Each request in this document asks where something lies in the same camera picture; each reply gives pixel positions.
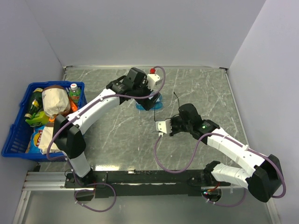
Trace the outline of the blue translucent glasses case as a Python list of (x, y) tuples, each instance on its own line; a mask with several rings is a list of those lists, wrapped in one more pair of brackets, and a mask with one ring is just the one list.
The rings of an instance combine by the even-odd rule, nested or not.
[(136, 101), (136, 108), (141, 111), (158, 110), (163, 106), (161, 93), (150, 98), (140, 99)]

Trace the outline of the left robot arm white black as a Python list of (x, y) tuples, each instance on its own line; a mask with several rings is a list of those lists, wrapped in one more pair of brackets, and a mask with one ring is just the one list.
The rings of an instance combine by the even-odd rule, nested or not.
[(126, 75), (109, 82), (95, 99), (76, 112), (66, 117), (56, 116), (51, 144), (56, 144), (63, 152), (80, 187), (90, 186), (93, 180), (90, 174), (92, 168), (84, 153), (86, 131), (103, 115), (130, 99), (134, 99), (147, 111), (153, 108), (160, 96), (160, 91), (154, 91), (154, 87), (158, 84), (163, 86), (165, 78), (156, 74), (155, 68), (146, 74), (133, 67)]

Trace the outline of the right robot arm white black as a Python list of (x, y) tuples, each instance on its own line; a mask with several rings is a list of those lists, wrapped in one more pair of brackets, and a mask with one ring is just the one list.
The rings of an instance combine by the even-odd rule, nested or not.
[(191, 134), (198, 142), (217, 149), (239, 165), (231, 167), (213, 161), (205, 168), (204, 181), (209, 186), (227, 182), (247, 189), (261, 202), (282, 198), (286, 184), (279, 159), (258, 153), (234, 139), (223, 128), (209, 119), (202, 119), (193, 104), (179, 107), (178, 115), (170, 119), (173, 136), (180, 132)]

